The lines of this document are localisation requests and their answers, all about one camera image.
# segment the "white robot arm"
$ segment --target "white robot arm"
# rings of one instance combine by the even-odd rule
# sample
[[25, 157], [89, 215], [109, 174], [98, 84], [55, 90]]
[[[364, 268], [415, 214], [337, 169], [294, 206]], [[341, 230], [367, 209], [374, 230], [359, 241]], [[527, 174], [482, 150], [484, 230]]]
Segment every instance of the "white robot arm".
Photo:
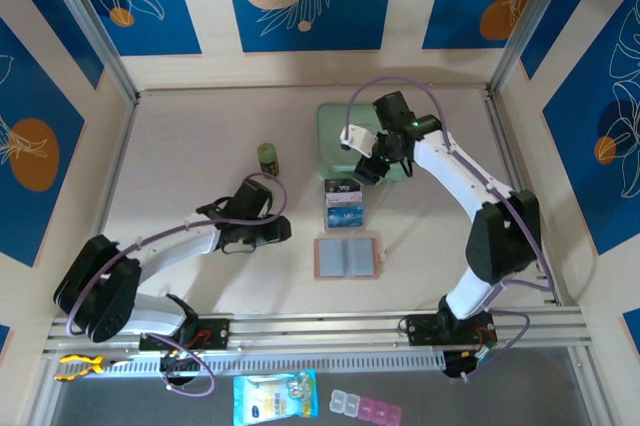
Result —
[[454, 321], [465, 321], [481, 313], [492, 298], [500, 281], [522, 271], [534, 259], [522, 231], [502, 208], [500, 196], [516, 207], [526, 219], [538, 243], [540, 223], [538, 203], [529, 191], [515, 193], [484, 171], [441, 129], [433, 116], [416, 119], [400, 92], [391, 93], [374, 103], [380, 122], [387, 133], [374, 135], [356, 125], [343, 129], [343, 146], [359, 151], [363, 157], [355, 177], [375, 184], [389, 169], [389, 164], [406, 161], [408, 175], [411, 163], [433, 174], [460, 203], [472, 222], [466, 257], [469, 266], [456, 287], [441, 302], [441, 309], [453, 315]]
[[[179, 343], [185, 344], [198, 330], [198, 315], [173, 295], [137, 294], [139, 286], [188, 258], [218, 250], [229, 253], [227, 247], [231, 244], [240, 245], [233, 252], [252, 252], [258, 246], [289, 239], [291, 225], [279, 213], [269, 214], [272, 203], [271, 191], [247, 178], [233, 197], [202, 206], [185, 221], [184, 227], [156, 235], [153, 249], [136, 251], [132, 247], [126, 251], [128, 255], [122, 256], [125, 251], [120, 252], [117, 243], [103, 235], [95, 236], [87, 241], [58, 286], [54, 302], [68, 315], [80, 302], [73, 319], [94, 342], [119, 333], [157, 333], [177, 336]], [[208, 220], [203, 221], [200, 215]], [[109, 268], [108, 276], [85, 295], [83, 290], [112, 259], [118, 260]]]

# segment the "white tabletop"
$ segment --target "white tabletop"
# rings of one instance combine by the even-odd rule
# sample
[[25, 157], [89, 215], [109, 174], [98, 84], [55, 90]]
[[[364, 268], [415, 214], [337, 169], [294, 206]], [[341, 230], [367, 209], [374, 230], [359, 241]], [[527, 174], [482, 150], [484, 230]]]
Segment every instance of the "white tabletop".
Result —
[[[363, 100], [395, 90], [374, 87]], [[388, 253], [378, 279], [316, 280], [313, 241], [324, 233], [323, 184], [316, 174], [315, 116], [352, 88], [229, 89], [145, 96], [127, 149], [105, 234], [122, 243], [175, 226], [196, 207], [233, 194], [259, 169], [256, 147], [275, 144], [293, 236], [253, 254], [213, 253], [154, 276], [147, 294], [174, 293], [201, 314], [364, 312], [435, 307], [465, 270], [470, 222], [426, 171], [365, 190], [367, 230]], [[403, 88], [417, 115], [434, 112], [423, 93]], [[505, 181], [481, 92], [437, 90], [450, 132]], [[273, 185], [276, 207], [280, 193]], [[533, 267], [521, 276], [533, 279]], [[509, 290], [496, 306], [541, 306], [540, 293]]]

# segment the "enclosure wall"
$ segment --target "enclosure wall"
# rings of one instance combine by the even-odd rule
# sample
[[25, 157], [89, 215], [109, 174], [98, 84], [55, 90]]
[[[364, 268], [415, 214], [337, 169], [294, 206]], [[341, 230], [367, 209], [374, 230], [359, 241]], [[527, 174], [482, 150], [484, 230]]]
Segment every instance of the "enclosure wall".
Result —
[[[554, 1], [530, 52], [575, 6]], [[523, 55], [501, 91], [549, 254], [582, 306], [622, 424], [640, 414], [640, 362], [623, 320], [640, 307], [638, 1], [582, 0], [539, 69]]]
[[16, 425], [59, 313], [53, 291], [97, 227], [131, 105], [81, 33], [65, 29], [63, 44], [34, 1], [0, 0], [0, 18], [0, 424]]
[[487, 81], [527, 0], [91, 0], [139, 89]]

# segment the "metal frame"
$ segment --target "metal frame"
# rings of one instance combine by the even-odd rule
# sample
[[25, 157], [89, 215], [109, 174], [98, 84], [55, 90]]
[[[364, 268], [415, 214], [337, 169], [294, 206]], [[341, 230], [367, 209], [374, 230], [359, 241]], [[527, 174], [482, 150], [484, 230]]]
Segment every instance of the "metal frame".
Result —
[[[404, 87], [410, 87], [411, 85], [405, 81], [385, 81], [384, 83], [378, 84], [378, 86], [391, 86], [391, 85], [399, 85]], [[189, 89], [180, 89], [180, 88], [153, 88], [153, 89], [143, 89], [140, 91], [140, 97], [144, 96], [185, 96], [190, 94], [208, 94], [208, 93], [216, 93], [218, 91], [227, 91], [233, 89], [278, 89], [278, 88], [286, 88], [286, 89], [309, 89], [309, 88], [353, 88], [356, 89], [360, 84], [338, 84], [338, 83], [327, 83], [327, 84], [314, 84], [314, 85], [260, 85], [260, 86], [216, 86], [216, 87], [198, 87], [198, 88], [189, 88]], [[476, 89], [482, 90], [487, 86], [486, 83], [478, 82], [478, 83], [429, 83], [429, 87], [434, 90], [438, 89]]]
[[551, 0], [529, 0], [527, 2], [511, 37], [507, 41], [500, 62], [489, 81], [489, 93], [491, 95], [504, 86], [511, 69], [520, 60], [524, 48], [529, 43], [550, 3]]
[[[91, 2], [89, 0], [64, 1], [105, 67], [112, 73], [122, 95], [135, 107], [139, 93]], [[517, 156], [517, 151], [510, 147], [509, 136], [502, 120], [504, 110], [499, 104], [499, 91], [512, 67], [519, 60], [550, 1], [529, 1], [487, 85], [487, 93], [483, 95], [509, 180], [519, 188], [524, 186], [523, 176], [514, 157], [514, 152]], [[173, 91], [161, 90], [149, 91], [146, 94], [171, 93]], [[103, 213], [97, 225], [98, 230], [104, 227], [106, 221], [134, 120], [135, 112], [132, 112], [105, 194]], [[545, 303], [564, 302], [566, 297], [563, 296], [562, 292], [549, 296], [545, 298]], [[613, 404], [607, 404], [605, 401], [606, 387], [598, 377], [597, 363], [590, 349], [591, 338], [580, 309], [567, 306], [545, 306], [519, 311], [531, 315], [532, 323], [529, 332], [514, 346], [568, 348], [592, 423], [596, 425], [619, 423]], [[235, 374], [238, 371], [254, 369], [261, 371], [282, 369], [289, 364], [287, 361], [311, 361], [311, 364], [316, 367], [326, 367], [331, 370], [335, 365], [330, 361], [325, 364], [324, 361], [328, 358], [343, 361], [340, 363], [341, 369], [345, 367], [362, 370], [380, 370], [380, 368], [397, 370], [394, 368], [403, 367], [414, 368], [414, 370], [433, 369], [439, 366], [438, 358], [441, 357], [439, 354], [441, 355], [442, 350], [459, 349], [460, 346], [410, 347], [406, 337], [398, 331], [398, 322], [407, 314], [416, 313], [420, 312], [233, 316], [229, 330], [228, 350], [207, 351], [204, 358], [217, 374]], [[433, 313], [433, 311], [422, 311], [422, 313]], [[496, 316], [494, 319], [502, 341], [498, 347], [503, 346], [505, 338], [513, 337], [522, 327], [521, 320], [517, 317]], [[110, 367], [105, 374], [118, 377], [157, 375], [159, 354], [140, 353], [137, 346], [138, 338], [133, 336], [116, 337], [102, 344], [92, 343], [87, 338], [68, 338], [64, 332], [64, 320], [54, 321], [41, 360], [39, 369], [42, 381], [32, 396], [33, 407], [30, 408], [28, 424], [40, 426], [49, 424], [51, 421], [60, 391], [60, 383], [56, 382], [53, 376], [56, 372], [67, 369], [67, 366], [61, 367], [58, 364], [62, 354], [84, 352], [111, 355], [116, 353], [119, 356], [131, 357], [130, 366]]]
[[80, 26], [89, 43], [95, 50], [104, 64], [105, 68], [111, 73], [113, 80], [122, 94], [122, 96], [135, 107], [138, 102], [138, 92], [129, 76], [126, 68], [120, 60], [120, 55], [116, 50], [111, 38], [104, 29], [104, 25], [98, 17], [91, 1], [89, 0], [63, 0], [73, 18]]
[[[519, 348], [568, 347], [588, 351], [591, 338], [578, 307], [521, 308], [531, 317], [527, 335], [516, 343]], [[464, 346], [411, 347], [398, 323], [408, 314], [435, 311], [397, 311], [353, 314], [237, 315], [231, 317], [226, 351], [205, 351], [202, 358], [218, 375], [247, 372], [282, 371], [296, 367], [314, 367], [324, 372], [427, 371], [442, 369], [442, 351]], [[224, 317], [208, 315], [203, 318]], [[494, 317], [502, 347], [522, 328], [522, 320], [513, 316]], [[57, 373], [73, 373], [77, 366], [60, 365], [58, 359], [68, 353], [127, 357], [124, 366], [107, 367], [105, 375], [119, 378], [157, 376], [160, 353], [140, 353], [137, 336], [116, 337], [96, 344], [88, 338], [68, 338], [64, 319], [54, 321], [43, 355], [43, 381], [28, 424], [49, 424], [60, 383]], [[587, 377], [595, 377], [591, 363], [585, 363]], [[186, 371], [195, 375], [197, 371]], [[597, 408], [594, 414], [607, 413], [597, 389], [586, 383], [584, 396]], [[596, 422], [593, 424], [611, 424]]]

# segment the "green container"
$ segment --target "green container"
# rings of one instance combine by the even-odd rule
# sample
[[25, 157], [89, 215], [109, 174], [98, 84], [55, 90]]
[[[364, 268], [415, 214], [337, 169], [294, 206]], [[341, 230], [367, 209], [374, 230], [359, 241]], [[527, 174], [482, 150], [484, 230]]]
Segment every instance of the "green container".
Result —
[[[324, 103], [318, 107], [316, 167], [322, 180], [351, 178], [360, 160], [361, 154], [357, 151], [345, 151], [340, 147], [340, 133], [345, 126], [346, 113], [346, 103]], [[373, 134], [382, 131], [372, 104], [354, 104], [351, 108], [351, 124], [366, 128]], [[405, 177], [400, 164], [393, 164], [382, 181], [399, 181]]]
[[260, 169], [263, 173], [270, 174], [271, 176], [278, 176], [280, 174], [276, 147], [273, 144], [262, 143], [258, 146], [258, 161], [260, 161]]

